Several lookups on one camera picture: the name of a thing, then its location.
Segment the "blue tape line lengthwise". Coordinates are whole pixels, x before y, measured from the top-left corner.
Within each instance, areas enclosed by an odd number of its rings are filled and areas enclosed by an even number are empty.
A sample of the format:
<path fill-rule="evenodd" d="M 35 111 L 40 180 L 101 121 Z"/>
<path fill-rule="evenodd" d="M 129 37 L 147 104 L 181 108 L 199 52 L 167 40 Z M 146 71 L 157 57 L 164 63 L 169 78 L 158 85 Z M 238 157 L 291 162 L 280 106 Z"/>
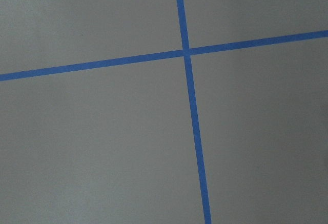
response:
<path fill-rule="evenodd" d="M 186 73 L 187 90 L 188 90 L 188 97 L 189 97 L 203 216 L 204 216 L 205 223 L 211 223 L 212 222 L 211 209 L 210 209 L 210 202 L 209 202 L 209 195 L 208 195 L 206 169 L 205 169 L 204 157 L 203 157 L 201 132 L 199 126 L 185 4 L 184 4 L 184 0 L 176 0 L 176 3 L 177 3 L 183 58 L 184 58 L 184 67 Z"/>

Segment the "blue tape line crosswise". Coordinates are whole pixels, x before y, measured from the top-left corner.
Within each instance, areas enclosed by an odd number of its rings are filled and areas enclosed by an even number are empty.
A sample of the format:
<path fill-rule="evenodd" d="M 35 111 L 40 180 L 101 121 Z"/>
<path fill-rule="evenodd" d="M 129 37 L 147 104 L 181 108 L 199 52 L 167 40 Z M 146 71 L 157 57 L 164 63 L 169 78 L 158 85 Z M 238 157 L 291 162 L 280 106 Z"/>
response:
<path fill-rule="evenodd" d="M 112 67 L 112 66 L 119 66 L 119 65 L 142 63 L 142 62 L 151 62 L 154 60 L 183 57 L 187 53 L 190 55 L 201 55 L 207 53 L 230 51 L 230 50 L 237 50 L 237 49 L 244 49 L 244 48 L 254 48 L 260 46 L 298 42 L 303 40 L 325 38 L 325 37 L 327 37 L 327 30 L 269 37 L 269 38 L 262 38 L 262 39 L 245 40 L 245 41 L 234 42 L 234 43 L 196 47 L 196 48 L 191 48 L 187 51 L 174 50 L 174 51 L 158 52 L 158 53 L 151 53 L 145 55 L 136 55 L 136 56 L 120 57 L 120 58 L 107 59 L 107 60 L 99 60 L 99 61 L 80 63 L 80 64 L 5 73 L 5 74 L 1 74 L 1 81 L 4 82 L 14 79 L 23 79 L 23 78 L 53 75 L 53 74 L 60 74 L 60 73 L 67 73 L 67 72 L 76 72 L 82 70 L 105 68 L 105 67 Z"/>

